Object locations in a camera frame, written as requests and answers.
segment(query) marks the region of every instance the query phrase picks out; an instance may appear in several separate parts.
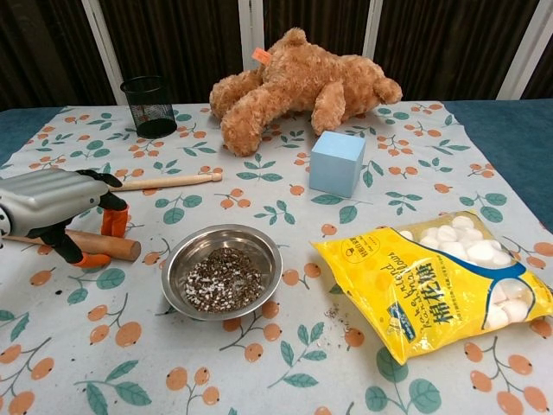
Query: teddy bear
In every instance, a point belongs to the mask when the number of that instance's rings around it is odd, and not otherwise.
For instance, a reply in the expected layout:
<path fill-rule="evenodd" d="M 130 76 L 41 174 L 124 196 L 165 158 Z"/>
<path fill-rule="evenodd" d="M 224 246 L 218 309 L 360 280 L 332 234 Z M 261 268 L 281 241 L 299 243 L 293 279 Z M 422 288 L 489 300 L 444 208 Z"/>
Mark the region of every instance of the teddy bear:
<path fill-rule="evenodd" d="M 268 54 L 268 62 L 224 78 L 209 95 L 225 145 L 236 156 L 255 153 L 264 127 L 288 111 L 312 111 L 311 125 L 320 136 L 403 96 L 399 84 L 370 59 L 331 54 L 309 43 L 299 28 L 286 32 Z"/>

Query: white marshmallow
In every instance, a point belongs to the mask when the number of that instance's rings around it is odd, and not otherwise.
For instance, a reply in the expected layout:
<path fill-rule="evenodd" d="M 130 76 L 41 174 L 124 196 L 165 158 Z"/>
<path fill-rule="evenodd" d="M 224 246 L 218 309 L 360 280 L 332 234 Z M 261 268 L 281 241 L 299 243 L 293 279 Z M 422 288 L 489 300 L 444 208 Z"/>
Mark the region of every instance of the white marshmallow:
<path fill-rule="evenodd" d="M 413 233 L 410 231 L 401 231 L 399 234 L 408 240 L 413 240 Z"/>
<path fill-rule="evenodd" d="M 504 301 L 501 309 L 509 317 L 509 322 L 523 322 L 528 314 L 528 306 L 522 300 Z"/>
<path fill-rule="evenodd" d="M 460 242 L 442 242 L 440 250 L 463 261 L 468 259 L 467 252 Z"/>
<path fill-rule="evenodd" d="M 437 239 L 440 242 L 456 242 L 457 233 L 450 225 L 442 225 L 438 228 Z"/>
<path fill-rule="evenodd" d="M 528 290 L 528 287 L 524 283 L 514 278 L 503 279 L 498 284 L 501 284 L 501 288 L 510 300 L 521 298 L 524 295 L 524 291 Z"/>
<path fill-rule="evenodd" d="M 467 249 L 468 258 L 478 265 L 482 265 L 488 261 L 491 261 L 494 253 L 495 250 L 492 248 L 492 246 L 484 240 L 476 242 L 474 245 Z"/>
<path fill-rule="evenodd" d="M 451 221 L 452 227 L 474 227 L 474 222 L 467 216 L 455 216 Z"/>
<path fill-rule="evenodd" d="M 496 251 L 493 254 L 492 263 L 498 268 L 505 268 L 511 263 L 511 256 L 503 251 Z"/>
<path fill-rule="evenodd" d="M 431 236 L 425 236 L 422 238 L 420 244 L 430 249 L 438 249 L 438 246 L 440 245 L 440 243 Z"/>
<path fill-rule="evenodd" d="M 463 238 L 469 239 L 469 240 L 483 240 L 484 235 L 481 231 L 478 229 L 472 229 L 471 227 L 465 227 L 463 229 L 465 231 L 465 234 L 463 235 Z"/>
<path fill-rule="evenodd" d="M 500 307 L 490 304 L 484 329 L 499 329 L 509 324 L 509 316 Z"/>
<path fill-rule="evenodd" d="M 501 244 L 499 241 L 495 239 L 484 239 L 485 241 L 489 242 L 489 244 L 492 246 L 493 249 L 497 249 L 498 251 L 503 251 L 503 248 L 501 248 Z"/>
<path fill-rule="evenodd" d="M 429 227 L 427 229 L 424 229 L 421 232 L 421 239 L 426 238 L 427 236 L 429 236 L 430 238 L 436 239 L 436 237 L 438 236 L 438 228 L 437 227 Z"/>
<path fill-rule="evenodd" d="M 503 288 L 501 288 L 501 284 L 495 284 L 492 290 L 492 295 L 490 296 L 490 303 L 503 303 L 506 299 L 507 295 L 503 291 Z"/>

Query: brown curtain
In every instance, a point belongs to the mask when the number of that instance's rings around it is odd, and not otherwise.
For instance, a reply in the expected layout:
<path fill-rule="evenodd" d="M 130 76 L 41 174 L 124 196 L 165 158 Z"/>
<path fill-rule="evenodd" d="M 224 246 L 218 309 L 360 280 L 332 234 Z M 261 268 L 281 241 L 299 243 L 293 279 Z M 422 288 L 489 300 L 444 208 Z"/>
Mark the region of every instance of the brown curtain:
<path fill-rule="evenodd" d="M 265 48 L 293 27 L 334 54 L 362 54 L 368 0 L 264 0 Z"/>
<path fill-rule="evenodd" d="M 553 36 L 532 74 L 522 98 L 553 98 Z"/>
<path fill-rule="evenodd" d="M 237 1 L 100 0 L 124 79 L 162 75 L 173 103 L 207 102 L 242 71 Z"/>
<path fill-rule="evenodd" d="M 0 2 L 0 111 L 114 103 L 81 2 Z"/>
<path fill-rule="evenodd" d="M 537 0 L 385 0 L 374 60 L 404 99 L 495 99 Z"/>

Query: metal bowl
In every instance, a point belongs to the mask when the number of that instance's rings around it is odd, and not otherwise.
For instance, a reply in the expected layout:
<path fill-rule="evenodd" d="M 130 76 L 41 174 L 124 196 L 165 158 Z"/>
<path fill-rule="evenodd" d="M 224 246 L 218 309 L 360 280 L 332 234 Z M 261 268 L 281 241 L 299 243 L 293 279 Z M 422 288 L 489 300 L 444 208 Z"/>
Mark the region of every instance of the metal bowl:
<path fill-rule="evenodd" d="M 209 254 L 219 248 L 239 249 L 261 271 L 265 287 L 259 298 L 246 307 L 226 313 L 198 311 L 182 296 L 177 281 Z M 283 273 L 283 259 L 277 245 L 264 233 L 242 225 L 206 227 L 185 238 L 169 254 L 162 271 L 163 293 L 182 314 L 203 321 L 221 321 L 243 316 L 261 306 L 275 292 Z"/>

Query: wooden dowel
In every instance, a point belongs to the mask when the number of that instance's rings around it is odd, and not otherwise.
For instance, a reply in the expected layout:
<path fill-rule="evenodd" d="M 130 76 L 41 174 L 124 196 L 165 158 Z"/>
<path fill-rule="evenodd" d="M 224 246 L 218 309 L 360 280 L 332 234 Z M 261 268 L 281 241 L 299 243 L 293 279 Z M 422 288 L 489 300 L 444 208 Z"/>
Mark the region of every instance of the wooden dowel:
<path fill-rule="evenodd" d="M 188 186 L 204 182 L 218 182 L 223 178 L 220 173 L 211 173 L 208 175 L 195 176 L 173 176 L 162 177 L 159 179 L 131 180 L 124 182 L 120 188 L 110 187 L 111 192 L 125 192 L 128 190 L 140 190 L 145 188 L 172 188 L 175 186 Z"/>
<path fill-rule="evenodd" d="M 115 259 L 135 261 L 140 256 L 142 247 L 140 242 L 132 239 L 114 238 L 97 233 L 66 230 L 69 238 L 80 248 L 82 252 L 104 253 Z M 46 245 L 42 239 L 23 238 L 18 236 L 4 236 L 7 240 L 16 240 L 27 244 Z"/>

